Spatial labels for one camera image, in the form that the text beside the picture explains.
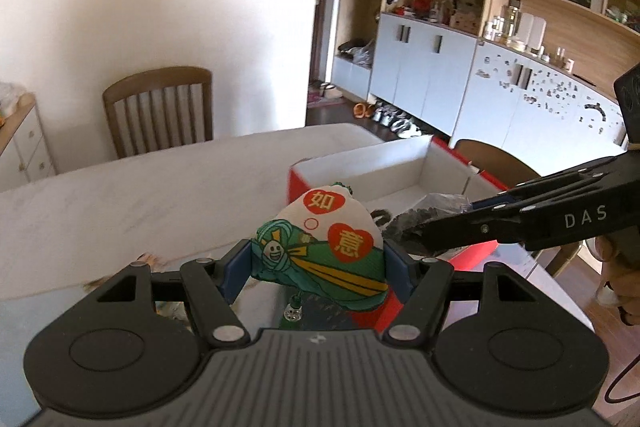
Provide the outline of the person's right hand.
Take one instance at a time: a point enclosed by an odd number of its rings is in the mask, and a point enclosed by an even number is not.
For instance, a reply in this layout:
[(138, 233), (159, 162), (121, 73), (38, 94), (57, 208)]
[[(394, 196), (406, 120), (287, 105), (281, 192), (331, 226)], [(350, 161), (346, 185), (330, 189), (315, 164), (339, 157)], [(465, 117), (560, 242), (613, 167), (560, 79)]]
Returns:
[(639, 269), (633, 267), (606, 236), (597, 237), (594, 248), (602, 263), (597, 302), (605, 308), (615, 308), (625, 325), (638, 326)]

